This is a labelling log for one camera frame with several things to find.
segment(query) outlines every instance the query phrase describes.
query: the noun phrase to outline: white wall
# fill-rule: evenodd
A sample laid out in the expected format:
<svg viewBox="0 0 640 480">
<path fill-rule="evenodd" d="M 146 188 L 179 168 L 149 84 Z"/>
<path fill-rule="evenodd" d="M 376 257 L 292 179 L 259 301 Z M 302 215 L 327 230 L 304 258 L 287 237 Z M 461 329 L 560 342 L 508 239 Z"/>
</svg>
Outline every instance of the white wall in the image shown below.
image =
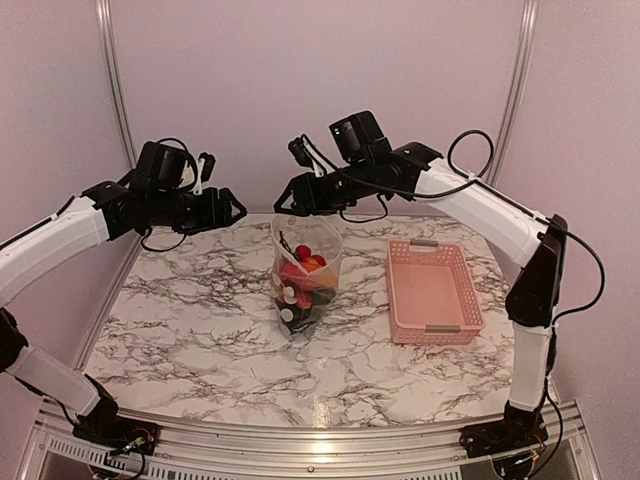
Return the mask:
<svg viewBox="0 0 640 480">
<path fill-rule="evenodd" d="M 564 215 L 605 261 L 593 310 L 559 329 L 554 377 L 576 398 L 604 479 L 640 478 L 640 3 L 541 2 L 531 72 L 500 188 Z M 589 300 L 593 261 L 572 244 L 562 307 Z"/>
<path fill-rule="evenodd" d="M 395 146 L 418 140 L 444 153 L 463 130 L 495 136 L 522 8 L 511 0 L 114 2 L 134 141 L 176 135 L 214 153 L 213 182 L 251 211 L 272 211 L 304 171 L 288 142 L 306 132 L 341 162 L 327 127 L 351 113 L 372 110 Z M 463 164 L 472 156 L 465 149 L 486 158 L 481 140 L 461 145 Z"/>
<path fill-rule="evenodd" d="M 102 60 L 96 4 L 0 2 L 0 239 L 126 171 Z M 32 344 L 78 352 L 131 238 L 85 252 L 9 310 Z M 0 476 L 14 477 L 38 397 L 0 375 Z"/>
</svg>

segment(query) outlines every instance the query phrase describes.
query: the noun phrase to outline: marble table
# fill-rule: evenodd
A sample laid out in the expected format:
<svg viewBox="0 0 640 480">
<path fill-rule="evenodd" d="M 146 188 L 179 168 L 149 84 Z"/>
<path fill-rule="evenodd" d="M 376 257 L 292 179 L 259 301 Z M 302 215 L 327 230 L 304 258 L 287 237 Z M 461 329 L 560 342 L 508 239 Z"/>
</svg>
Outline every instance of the marble table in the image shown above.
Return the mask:
<svg viewBox="0 0 640 480">
<path fill-rule="evenodd" d="M 340 294 L 317 326 L 280 330 L 269 298 L 271 215 L 144 252 L 86 373 L 122 407 L 236 424 L 409 425 L 502 411 L 513 361 L 507 284 L 485 240 L 446 217 L 331 218 L 344 236 Z M 386 240 L 464 246 L 487 323 L 464 346 L 389 341 Z M 159 234 L 154 246 L 175 235 Z"/>
</svg>

